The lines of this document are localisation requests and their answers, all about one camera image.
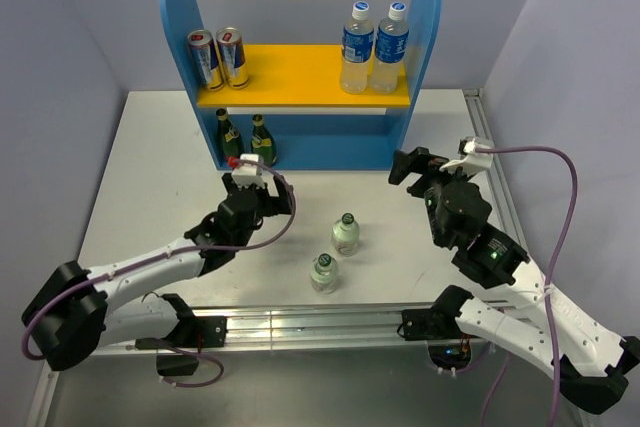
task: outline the silver can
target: silver can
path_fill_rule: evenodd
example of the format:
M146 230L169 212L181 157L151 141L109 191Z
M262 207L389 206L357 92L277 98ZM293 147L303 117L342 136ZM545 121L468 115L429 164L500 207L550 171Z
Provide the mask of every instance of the silver can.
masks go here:
M216 32L216 43L227 84L232 89L245 88L249 84L249 72L244 56L242 35L238 29L226 27Z
M200 84L207 90L219 90L224 87L220 62L213 44L211 32L205 29L194 30L187 36L191 57L198 71Z

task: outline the yellow shelf board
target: yellow shelf board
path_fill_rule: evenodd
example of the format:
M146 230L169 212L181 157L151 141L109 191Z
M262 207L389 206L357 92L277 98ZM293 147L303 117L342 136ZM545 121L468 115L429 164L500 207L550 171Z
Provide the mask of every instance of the yellow shelf board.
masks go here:
M369 87L360 94L340 88L339 45L245 45L249 85L200 90L198 107L381 107L406 109L409 90L404 69L395 92Z

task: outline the blue shelf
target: blue shelf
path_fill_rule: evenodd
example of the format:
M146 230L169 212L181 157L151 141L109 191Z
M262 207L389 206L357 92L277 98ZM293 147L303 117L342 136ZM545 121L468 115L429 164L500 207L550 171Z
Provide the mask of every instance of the blue shelf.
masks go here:
M215 110L203 109L202 123L215 137ZM251 115L233 115L245 151L253 125ZM265 123L277 142L278 169L283 170L389 170L396 146L389 134L400 117L385 115L266 115ZM221 156L217 159L224 168Z
M194 113L216 167L224 169L226 165L214 142L217 130L215 110L197 105L200 86L186 45L187 35L203 28L198 3L196 0L158 2L165 37ZM411 0L409 5L409 40L404 58L410 100L408 109L386 109L384 115L344 115L330 108L326 115L269 115L265 111L267 126L278 145L278 168L389 169L393 152L404 142L431 58L440 22L440 7L441 0ZM221 25L209 26L209 29L215 30ZM248 147L252 130L250 116L233 115L232 119L247 143L245 147Z

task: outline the water bottle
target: water bottle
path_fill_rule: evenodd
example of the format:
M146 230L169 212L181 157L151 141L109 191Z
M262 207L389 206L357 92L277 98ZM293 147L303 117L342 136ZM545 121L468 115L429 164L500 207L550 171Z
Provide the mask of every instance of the water bottle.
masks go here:
M381 94L390 94L398 85L398 74L409 37L409 24L404 20L406 10L403 3L394 2L389 8L389 16L382 19L378 26L369 85Z
M342 33L342 90L350 94L359 94L367 88L369 57L372 50L373 22L369 20L369 4L356 2Z

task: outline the blue bottle label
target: blue bottle label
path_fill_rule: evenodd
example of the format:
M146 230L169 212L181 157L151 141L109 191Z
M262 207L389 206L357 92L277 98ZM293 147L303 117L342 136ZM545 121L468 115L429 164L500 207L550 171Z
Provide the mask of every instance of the blue bottle label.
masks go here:
M381 62L395 64L404 57L407 48L407 38L409 32L403 35L389 35L378 28L378 38L376 40L376 57Z
M342 33L342 56L349 62L362 63L369 60L373 50L373 31L364 34L352 34L347 29Z

